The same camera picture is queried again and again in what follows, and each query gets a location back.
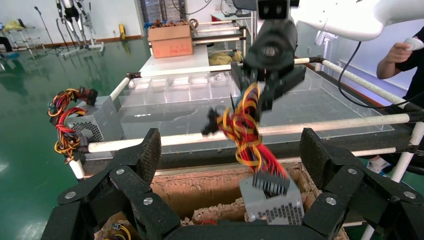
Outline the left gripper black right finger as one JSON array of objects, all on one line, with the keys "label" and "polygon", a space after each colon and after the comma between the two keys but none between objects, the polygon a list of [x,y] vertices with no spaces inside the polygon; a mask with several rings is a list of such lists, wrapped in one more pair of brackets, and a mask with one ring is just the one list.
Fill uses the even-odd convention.
[{"label": "left gripper black right finger", "polygon": [[424,237],[424,197],[367,169],[349,150],[330,145],[311,128],[302,131],[301,162],[321,191],[302,224],[332,240],[347,215],[360,215],[386,240]]}]

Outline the person's hand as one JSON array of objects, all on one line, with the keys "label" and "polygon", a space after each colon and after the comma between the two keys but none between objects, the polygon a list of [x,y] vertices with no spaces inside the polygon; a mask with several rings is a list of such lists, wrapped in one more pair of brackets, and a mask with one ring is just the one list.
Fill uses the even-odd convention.
[{"label": "person's hand", "polygon": [[409,50],[410,45],[404,42],[395,43],[387,55],[383,58],[383,62],[386,64],[396,64],[405,62],[412,54],[412,50]]}]

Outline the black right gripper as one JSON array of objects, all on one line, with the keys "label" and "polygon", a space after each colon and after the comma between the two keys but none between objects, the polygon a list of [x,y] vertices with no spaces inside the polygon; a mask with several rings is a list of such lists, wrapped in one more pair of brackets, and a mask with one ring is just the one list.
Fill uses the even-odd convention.
[{"label": "black right gripper", "polygon": [[272,110],[275,100],[304,81],[307,68],[304,65],[294,66],[297,42],[298,31],[292,21],[267,19],[263,22],[244,63],[230,64],[231,76],[240,95],[243,95],[252,83],[263,80],[263,70],[288,71],[282,76],[272,75],[265,81],[259,97],[260,112]]}]

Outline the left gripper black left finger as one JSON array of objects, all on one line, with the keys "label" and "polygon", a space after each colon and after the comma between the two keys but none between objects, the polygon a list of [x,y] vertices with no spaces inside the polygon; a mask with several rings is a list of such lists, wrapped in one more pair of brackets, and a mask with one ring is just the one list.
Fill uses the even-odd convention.
[{"label": "left gripper black left finger", "polygon": [[102,171],[64,190],[42,233],[44,240],[92,240],[107,220],[123,213],[143,240],[163,240],[180,218],[151,188],[161,157],[151,128],[141,143],[120,149]]}]

